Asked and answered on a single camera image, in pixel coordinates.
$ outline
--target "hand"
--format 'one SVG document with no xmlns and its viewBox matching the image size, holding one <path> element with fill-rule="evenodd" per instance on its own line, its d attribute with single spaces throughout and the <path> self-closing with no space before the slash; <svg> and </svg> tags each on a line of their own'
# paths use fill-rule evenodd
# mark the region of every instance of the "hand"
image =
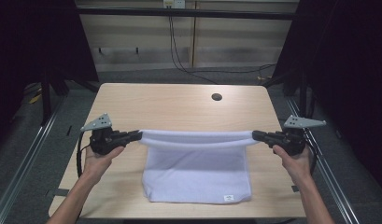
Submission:
<svg viewBox="0 0 382 224">
<path fill-rule="evenodd" d="M 296 156 L 289 156 L 287 152 L 280 146 L 273 146 L 273 151 L 282 159 L 284 168 L 292 178 L 292 182 L 299 188 L 301 184 L 311 177 L 309 147 L 305 147 L 304 151 Z"/>
<path fill-rule="evenodd" d="M 123 150 L 124 147 L 116 147 L 105 156 L 102 156 L 94 153 L 91 147 L 87 147 L 85 168 L 82 176 L 88 177 L 96 185 L 106 172 L 106 169 L 111 165 L 112 160 L 119 156 Z"/>
</svg>

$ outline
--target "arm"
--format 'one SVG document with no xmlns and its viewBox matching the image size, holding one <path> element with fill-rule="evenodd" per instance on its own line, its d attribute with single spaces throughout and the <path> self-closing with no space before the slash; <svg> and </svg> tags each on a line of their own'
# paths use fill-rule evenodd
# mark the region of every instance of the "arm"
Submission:
<svg viewBox="0 0 382 224">
<path fill-rule="evenodd" d="M 106 169 L 112 163 L 112 159 L 119 156 L 123 150 L 124 147 L 117 147 L 109 154 L 100 156 L 92 152 L 90 147 L 87 147 L 85 168 L 82 176 L 48 220 L 48 223 L 75 223 L 92 188 L 100 181 Z"/>
<path fill-rule="evenodd" d="M 282 159 L 284 168 L 301 192 L 307 223 L 334 223 L 310 174 L 309 148 L 294 157 L 289 156 L 282 147 L 273 146 L 273 150 Z"/>
</svg>

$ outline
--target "wooden table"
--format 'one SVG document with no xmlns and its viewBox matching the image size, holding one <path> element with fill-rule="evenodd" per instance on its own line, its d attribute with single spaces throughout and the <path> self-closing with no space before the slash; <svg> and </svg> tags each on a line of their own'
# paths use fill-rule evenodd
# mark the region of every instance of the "wooden table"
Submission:
<svg viewBox="0 0 382 224">
<path fill-rule="evenodd" d="M 222 95 L 214 101 L 213 93 Z M 280 130 L 275 110 L 265 88 L 255 86 L 104 84 L 85 123 L 103 113 L 114 130 L 253 131 Z M 86 132 L 82 145 L 89 144 Z M 299 193 L 281 159 L 264 143 L 248 147 L 252 185 L 249 202 L 216 205 L 196 203 L 150 203 L 141 183 L 147 147 L 133 142 L 125 148 L 94 187 L 82 217 L 107 218 L 251 218 L 304 217 Z M 60 189 L 77 181 L 76 151 L 64 173 Z M 64 197 L 56 196 L 50 215 Z"/>
</svg>

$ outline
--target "finger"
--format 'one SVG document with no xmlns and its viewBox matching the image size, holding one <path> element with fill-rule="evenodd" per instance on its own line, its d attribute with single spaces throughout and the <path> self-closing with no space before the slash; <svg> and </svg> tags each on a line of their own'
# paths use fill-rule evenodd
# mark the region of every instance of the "finger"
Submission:
<svg viewBox="0 0 382 224">
<path fill-rule="evenodd" d="M 111 152 L 109 152 L 106 156 L 111 160 L 115 157 L 119 156 L 121 152 L 124 150 L 124 147 L 115 147 Z"/>
<path fill-rule="evenodd" d="M 305 147 L 304 147 L 304 151 L 302 152 L 302 154 L 304 154 L 304 155 L 307 155 L 307 156 L 308 156 L 308 155 L 310 154 L 310 150 L 311 150 L 311 149 L 310 149 L 310 147 L 308 147 L 308 146 L 305 146 Z"/>
<path fill-rule="evenodd" d="M 278 145 L 273 146 L 273 151 L 283 160 L 290 157 L 286 150 Z"/>
<path fill-rule="evenodd" d="M 92 151 L 92 147 L 91 146 L 87 146 L 85 148 L 86 150 L 86 157 L 88 157 L 89 155 L 92 155 L 93 154 L 93 151 Z"/>
</svg>

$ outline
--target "wall outlet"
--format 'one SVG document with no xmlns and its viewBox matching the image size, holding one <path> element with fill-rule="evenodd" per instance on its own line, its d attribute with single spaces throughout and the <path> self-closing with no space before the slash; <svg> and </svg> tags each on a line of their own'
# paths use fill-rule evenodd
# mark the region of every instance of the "wall outlet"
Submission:
<svg viewBox="0 0 382 224">
<path fill-rule="evenodd" d="M 174 8 L 174 0 L 163 0 L 163 8 Z"/>
<path fill-rule="evenodd" d="M 185 8 L 185 0 L 174 0 L 174 8 Z"/>
</svg>

